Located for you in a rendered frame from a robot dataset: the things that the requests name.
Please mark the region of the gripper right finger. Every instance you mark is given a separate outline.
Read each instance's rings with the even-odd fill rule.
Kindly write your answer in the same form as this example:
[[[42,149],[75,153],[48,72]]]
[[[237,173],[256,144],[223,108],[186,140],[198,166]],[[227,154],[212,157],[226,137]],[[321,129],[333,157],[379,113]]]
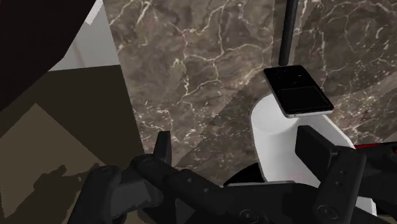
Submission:
[[[397,221],[397,144],[336,146],[308,125],[297,129],[295,153],[320,184],[312,212],[317,224],[387,224],[358,207],[370,198]]]

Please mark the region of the black smartphone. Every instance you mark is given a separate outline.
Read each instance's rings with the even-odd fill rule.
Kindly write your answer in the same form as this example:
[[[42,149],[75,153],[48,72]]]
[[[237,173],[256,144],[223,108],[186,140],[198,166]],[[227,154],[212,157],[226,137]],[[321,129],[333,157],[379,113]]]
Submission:
[[[334,105],[301,65],[270,67],[264,77],[287,118],[327,115]]]

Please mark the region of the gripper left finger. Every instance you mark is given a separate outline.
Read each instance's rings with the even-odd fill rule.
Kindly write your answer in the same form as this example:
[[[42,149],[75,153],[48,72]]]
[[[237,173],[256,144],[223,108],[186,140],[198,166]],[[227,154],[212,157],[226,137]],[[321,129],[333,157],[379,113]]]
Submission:
[[[124,171],[113,165],[92,169],[67,224],[125,224],[133,211],[148,224],[237,224],[229,216],[196,211],[172,194],[164,195],[133,163]]]

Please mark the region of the white rounded object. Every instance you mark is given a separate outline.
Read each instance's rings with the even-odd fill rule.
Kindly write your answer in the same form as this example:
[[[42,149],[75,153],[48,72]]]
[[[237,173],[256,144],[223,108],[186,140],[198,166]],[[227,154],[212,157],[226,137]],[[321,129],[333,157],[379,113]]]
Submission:
[[[320,181],[295,154],[297,128],[309,125],[337,146],[352,141],[325,115],[286,118],[275,97],[260,99],[251,112],[251,127],[259,163],[267,181],[289,181],[318,187]]]

